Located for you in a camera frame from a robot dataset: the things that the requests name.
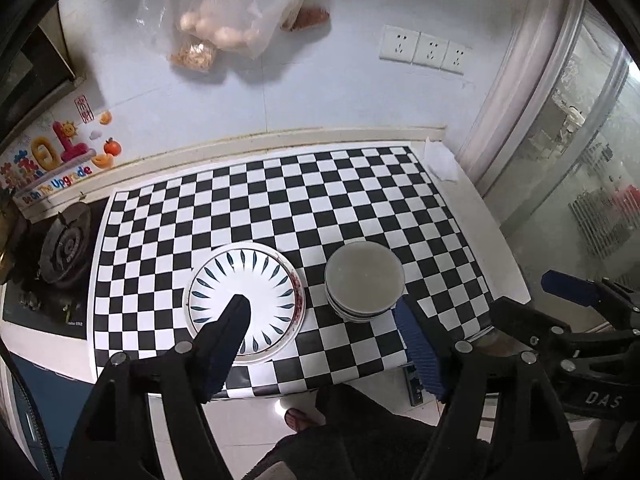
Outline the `plain white bowl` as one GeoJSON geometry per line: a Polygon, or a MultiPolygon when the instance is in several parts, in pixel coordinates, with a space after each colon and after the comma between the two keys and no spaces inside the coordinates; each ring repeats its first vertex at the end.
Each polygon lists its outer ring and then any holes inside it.
{"type": "Polygon", "coordinates": [[[402,263],[388,248],[351,242],[338,248],[324,269],[324,290],[343,320],[364,323],[390,310],[405,290],[402,263]]]}

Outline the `person's sandalled foot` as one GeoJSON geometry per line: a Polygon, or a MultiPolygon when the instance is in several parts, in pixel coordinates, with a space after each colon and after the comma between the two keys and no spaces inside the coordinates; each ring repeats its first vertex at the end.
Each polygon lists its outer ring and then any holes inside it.
{"type": "Polygon", "coordinates": [[[310,418],[305,412],[298,410],[297,408],[288,408],[283,415],[285,425],[288,426],[296,434],[300,432],[322,427],[321,422],[310,418]]]}

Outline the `black white checkered mat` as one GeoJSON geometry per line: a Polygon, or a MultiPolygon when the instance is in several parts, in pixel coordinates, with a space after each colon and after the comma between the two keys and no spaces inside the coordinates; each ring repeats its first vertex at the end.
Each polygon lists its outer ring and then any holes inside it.
{"type": "Polygon", "coordinates": [[[408,294],[452,338],[488,331],[488,284],[416,154],[403,145],[337,148],[209,165],[115,191],[90,278],[93,369],[117,352],[154,358],[192,339],[209,321],[206,294],[224,274],[264,268],[250,243],[292,264],[306,312],[274,358],[232,368],[224,396],[302,392],[403,366],[408,356],[393,315],[349,323],[326,300],[326,262],[358,240],[390,248],[408,294]]]}

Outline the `black glass stove top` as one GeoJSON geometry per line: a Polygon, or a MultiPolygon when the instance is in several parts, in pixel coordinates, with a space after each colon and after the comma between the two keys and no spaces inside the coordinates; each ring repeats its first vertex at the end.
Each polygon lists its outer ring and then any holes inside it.
{"type": "Polygon", "coordinates": [[[87,337],[90,270],[105,208],[105,200],[78,202],[28,227],[6,282],[6,322],[87,337]]]}

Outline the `black gas stove burner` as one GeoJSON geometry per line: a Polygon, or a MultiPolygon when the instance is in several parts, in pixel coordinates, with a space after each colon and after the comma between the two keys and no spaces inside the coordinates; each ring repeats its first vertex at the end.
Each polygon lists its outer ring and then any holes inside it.
{"type": "Polygon", "coordinates": [[[90,234],[87,204],[76,203],[59,212],[42,244],[40,278],[60,289],[78,282],[89,267],[90,234]]]}

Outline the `white folded cloth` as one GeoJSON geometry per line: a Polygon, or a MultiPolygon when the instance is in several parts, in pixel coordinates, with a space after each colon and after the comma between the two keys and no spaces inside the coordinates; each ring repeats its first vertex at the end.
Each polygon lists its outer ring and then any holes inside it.
{"type": "Polygon", "coordinates": [[[438,180],[457,182],[458,164],[454,154],[442,142],[427,140],[424,146],[423,161],[438,180]]]}

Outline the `bag of brown nuts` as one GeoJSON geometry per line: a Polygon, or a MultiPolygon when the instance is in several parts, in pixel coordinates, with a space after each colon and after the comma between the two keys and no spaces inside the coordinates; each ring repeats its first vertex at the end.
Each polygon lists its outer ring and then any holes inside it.
{"type": "Polygon", "coordinates": [[[194,36],[184,36],[175,52],[168,56],[175,66],[207,73],[213,67],[217,56],[216,47],[209,41],[194,36]]]}

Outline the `steel range hood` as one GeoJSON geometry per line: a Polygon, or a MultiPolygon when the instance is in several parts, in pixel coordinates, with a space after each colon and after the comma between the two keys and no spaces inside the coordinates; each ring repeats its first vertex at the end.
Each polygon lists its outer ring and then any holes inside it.
{"type": "Polygon", "coordinates": [[[1,77],[1,132],[11,132],[69,94],[76,79],[56,4],[1,77]]]}

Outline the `bag of red dates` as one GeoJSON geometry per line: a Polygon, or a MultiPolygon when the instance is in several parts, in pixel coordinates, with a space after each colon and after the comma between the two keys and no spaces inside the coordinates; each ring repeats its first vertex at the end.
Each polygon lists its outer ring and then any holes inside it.
{"type": "Polygon", "coordinates": [[[324,25],[329,20],[329,0],[292,0],[283,11],[280,29],[298,32],[324,25]]]}

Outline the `colourful wall sticker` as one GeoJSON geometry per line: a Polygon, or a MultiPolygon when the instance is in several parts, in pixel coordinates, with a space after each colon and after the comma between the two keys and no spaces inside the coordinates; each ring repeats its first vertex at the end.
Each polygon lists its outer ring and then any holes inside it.
{"type": "Polygon", "coordinates": [[[46,110],[1,153],[1,186],[21,210],[125,161],[126,120],[85,93],[46,110]]]}

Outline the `white triple wall socket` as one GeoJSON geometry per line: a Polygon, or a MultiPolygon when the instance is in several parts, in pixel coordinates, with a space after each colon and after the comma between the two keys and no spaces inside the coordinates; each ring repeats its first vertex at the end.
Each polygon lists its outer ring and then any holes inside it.
{"type": "Polygon", "coordinates": [[[463,75],[473,50],[463,44],[416,30],[384,27],[378,57],[384,61],[412,64],[463,75]]]}

